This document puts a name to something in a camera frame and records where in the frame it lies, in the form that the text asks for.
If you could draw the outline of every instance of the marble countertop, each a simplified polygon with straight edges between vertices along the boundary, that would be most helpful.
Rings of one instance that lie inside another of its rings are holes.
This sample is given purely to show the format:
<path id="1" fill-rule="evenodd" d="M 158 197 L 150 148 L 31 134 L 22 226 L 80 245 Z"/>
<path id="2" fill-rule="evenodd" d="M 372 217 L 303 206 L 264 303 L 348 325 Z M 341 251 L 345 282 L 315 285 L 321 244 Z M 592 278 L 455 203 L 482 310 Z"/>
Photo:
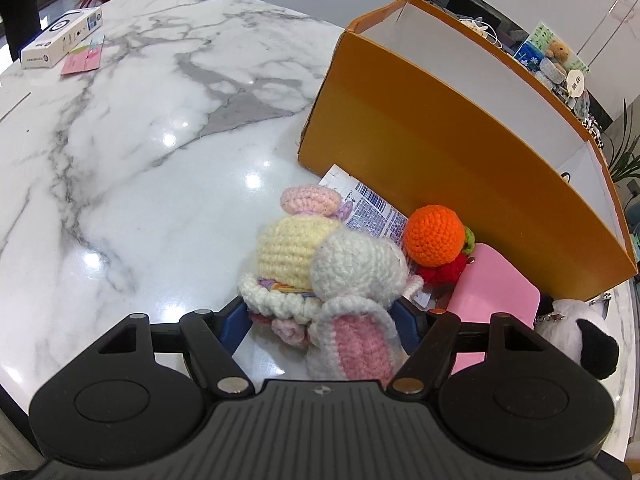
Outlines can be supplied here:
<path id="1" fill-rule="evenodd" d="M 0 383 L 25 410 L 131 312 L 175 322 L 225 306 L 282 190 L 318 182 L 296 152 L 341 28 L 257 0 L 113 0 L 103 15 L 99 70 L 0 76 L 19 102 L 7 115 L 0 102 Z M 621 457 L 628 284 L 607 323 L 622 355 L 605 381 L 616 423 L 604 449 Z M 306 375 L 301 354 L 258 328 L 234 357 L 254 380 Z"/>

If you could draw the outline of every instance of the orange crocheted ball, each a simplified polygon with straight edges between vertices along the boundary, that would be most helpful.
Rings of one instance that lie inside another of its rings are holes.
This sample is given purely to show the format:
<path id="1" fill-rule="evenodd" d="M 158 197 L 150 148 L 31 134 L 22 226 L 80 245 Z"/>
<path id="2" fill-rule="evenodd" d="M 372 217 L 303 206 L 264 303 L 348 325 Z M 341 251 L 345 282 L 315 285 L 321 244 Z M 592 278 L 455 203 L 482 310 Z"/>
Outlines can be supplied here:
<path id="1" fill-rule="evenodd" d="M 448 207 L 428 205 L 416 210 L 404 228 L 404 246 L 423 267 L 450 264 L 465 244 L 465 227 Z"/>

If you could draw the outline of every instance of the blue plastic part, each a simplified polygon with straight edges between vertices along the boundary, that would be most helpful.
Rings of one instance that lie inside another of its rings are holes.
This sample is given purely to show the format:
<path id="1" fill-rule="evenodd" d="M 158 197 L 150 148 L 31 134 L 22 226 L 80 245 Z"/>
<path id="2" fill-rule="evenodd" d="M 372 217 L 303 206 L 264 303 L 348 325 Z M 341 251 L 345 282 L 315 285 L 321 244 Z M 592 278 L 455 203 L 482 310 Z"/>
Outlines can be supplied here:
<path id="1" fill-rule="evenodd" d="M 229 355 L 233 355 L 238 349 L 252 324 L 249 310 L 244 301 L 239 303 L 226 317 L 219 340 Z"/>
<path id="2" fill-rule="evenodd" d="M 405 352 L 411 354 L 422 340 L 418 333 L 418 326 L 414 314 L 400 301 L 395 301 L 389 309 L 389 315 L 394 320 L 396 328 L 398 329 L 402 348 L 404 348 Z M 219 339 L 229 354 L 233 355 L 238 349 L 242 339 L 244 339 L 244 336 L 249 332 L 252 323 L 244 301 L 238 303 L 238 306 L 226 316 L 223 323 L 222 334 Z"/>
<path id="3" fill-rule="evenodd" d="M 409 311 L 400 301 L 395 301 L 389 309 L 389 315 L 394 320 L 402 348 L 409 355 L 418 348 L 422 338 L 418 333 L 418 325 L 415 321 L 414 314 Z"/>

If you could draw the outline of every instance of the pink paper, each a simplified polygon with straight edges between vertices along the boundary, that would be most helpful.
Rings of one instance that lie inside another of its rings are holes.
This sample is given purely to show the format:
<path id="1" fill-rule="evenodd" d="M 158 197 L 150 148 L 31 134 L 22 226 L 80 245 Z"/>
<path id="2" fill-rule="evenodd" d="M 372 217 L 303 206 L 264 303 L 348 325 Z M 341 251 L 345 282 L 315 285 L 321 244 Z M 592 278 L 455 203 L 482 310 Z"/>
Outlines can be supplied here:
<path id="1" fill-rule="evenodd" d="M 73 49 L 65 59 L 62 75 L 75 74 L 95 70 L 100 66 L 100 54 L 104 35 L 98 34 L 87 38 Z"/>

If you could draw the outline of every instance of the pink phone case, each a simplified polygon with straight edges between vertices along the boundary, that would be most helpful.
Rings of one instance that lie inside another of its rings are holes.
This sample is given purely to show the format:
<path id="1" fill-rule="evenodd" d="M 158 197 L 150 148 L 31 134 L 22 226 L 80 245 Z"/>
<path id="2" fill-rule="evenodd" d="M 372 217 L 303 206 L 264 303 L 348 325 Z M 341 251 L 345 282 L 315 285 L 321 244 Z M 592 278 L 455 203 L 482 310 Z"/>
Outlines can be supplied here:
<path id="1" fill-rule="evenodd" d="M 494 312 L 507 312 L 533 327 L 540 292 L 498 251 L 476 244 L 474 262 L 460 276 L 447 310 L 462 321 L 489 323 Z M 484 352 L 458 354 L 452 374 L 482 362 Z"/>

